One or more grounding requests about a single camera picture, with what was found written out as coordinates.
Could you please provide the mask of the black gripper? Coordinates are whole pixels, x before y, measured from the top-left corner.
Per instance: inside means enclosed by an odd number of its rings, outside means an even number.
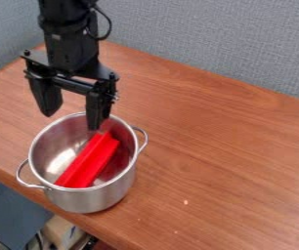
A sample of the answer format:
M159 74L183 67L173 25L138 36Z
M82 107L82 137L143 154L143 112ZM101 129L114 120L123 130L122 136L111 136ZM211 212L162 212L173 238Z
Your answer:
M46 51L25 50L29 88L39 112L50 117L62 105L61 89L54 85L55 78L70 80L73 77L93 79L89 85L94 92L86 94L86 120L89 129L97 130L109 117L115 96L118 75L98 61L98 37L91 28L61 34L45 33Z

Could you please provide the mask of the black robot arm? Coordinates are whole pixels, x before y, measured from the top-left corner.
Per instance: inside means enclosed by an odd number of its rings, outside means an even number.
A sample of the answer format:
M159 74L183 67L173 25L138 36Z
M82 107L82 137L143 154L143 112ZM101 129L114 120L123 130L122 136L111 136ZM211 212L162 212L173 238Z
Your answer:
M107 36L97 31L97 18L105 15L97 1L37 0L45 49L22 52L39 112L51 116L62 105L62 92L77 93L86 98L91 131L109 117L118 81L117 73L98 61L98 42Z

